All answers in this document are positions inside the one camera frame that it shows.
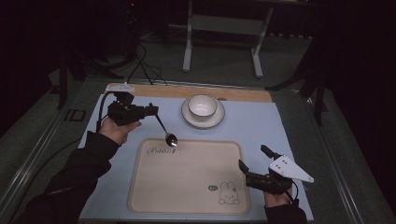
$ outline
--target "metal spoon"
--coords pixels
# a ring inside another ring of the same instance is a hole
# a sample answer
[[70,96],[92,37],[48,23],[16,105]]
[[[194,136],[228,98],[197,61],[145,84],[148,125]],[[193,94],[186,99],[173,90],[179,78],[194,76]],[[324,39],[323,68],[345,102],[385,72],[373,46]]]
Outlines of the metal spoon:
[[163,122],[161,121],[161,119],[158,115],[155,115],[155,118],[157,118],[158,122],[160,122],[161,126],[163,127],[163,130],[166,133],[166,136],[165,136],[166,144],[169,147],[176,147],[177,146],[177,138],[175,137],[175,135],[166,131],[165,126],[163,126]]

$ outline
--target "human hand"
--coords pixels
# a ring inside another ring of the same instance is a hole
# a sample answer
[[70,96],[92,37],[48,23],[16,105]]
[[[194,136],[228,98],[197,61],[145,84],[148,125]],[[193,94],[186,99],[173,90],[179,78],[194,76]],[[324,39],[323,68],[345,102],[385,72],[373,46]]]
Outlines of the human hand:
[[140,125],[142,125],[142,123],[136,121],[127,125],[118,126],[113,119],[106,118],[102,123],[99,133],[121,145],[127,141],[128,133]]
[[[289,188],[288,192],[291,195],[292,189]],[[283,204],[290,204],[290,198],[286,193],[279,195],[264,192],[264,201],[265,207],[275,207]]]

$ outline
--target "tray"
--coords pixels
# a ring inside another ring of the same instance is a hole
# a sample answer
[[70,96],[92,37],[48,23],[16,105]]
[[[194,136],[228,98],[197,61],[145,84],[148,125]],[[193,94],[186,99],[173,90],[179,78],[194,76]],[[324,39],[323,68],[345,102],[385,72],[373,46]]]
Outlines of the tray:
[[129,209],[153,214],[241,215],[249,209],[241,147],[232,141],[149,138],[139,147]]

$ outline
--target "saucer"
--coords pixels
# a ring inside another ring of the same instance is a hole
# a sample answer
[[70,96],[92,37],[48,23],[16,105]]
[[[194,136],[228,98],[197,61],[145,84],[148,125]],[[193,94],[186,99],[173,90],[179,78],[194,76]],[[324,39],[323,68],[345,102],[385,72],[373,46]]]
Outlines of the saucer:
[[183,106],[181,107],[181,113],[183,114],[184,119],[192,126],[198,129],[208,129],[220,124],[221,121],[224,119],[224,115],[225,115],[224,106],[219,100],[215,99],[214,97],[212,98],[216,101],[218,108],[216,109],[216,112],[215,114],[213,114],[212,118],[210,118],[208,121],[205,122],[200,122],[194,119],[194,117],[192,116],[189,110],[190,98],[184,101]]

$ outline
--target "bowl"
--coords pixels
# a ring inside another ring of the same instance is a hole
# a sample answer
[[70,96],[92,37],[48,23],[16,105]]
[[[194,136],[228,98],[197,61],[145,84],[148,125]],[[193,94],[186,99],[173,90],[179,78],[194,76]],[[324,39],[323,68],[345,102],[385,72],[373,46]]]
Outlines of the bowl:
[[197,121],[205,122],[216,112],[218,104],[208,95],[195,95],[189,100],[189,110]]

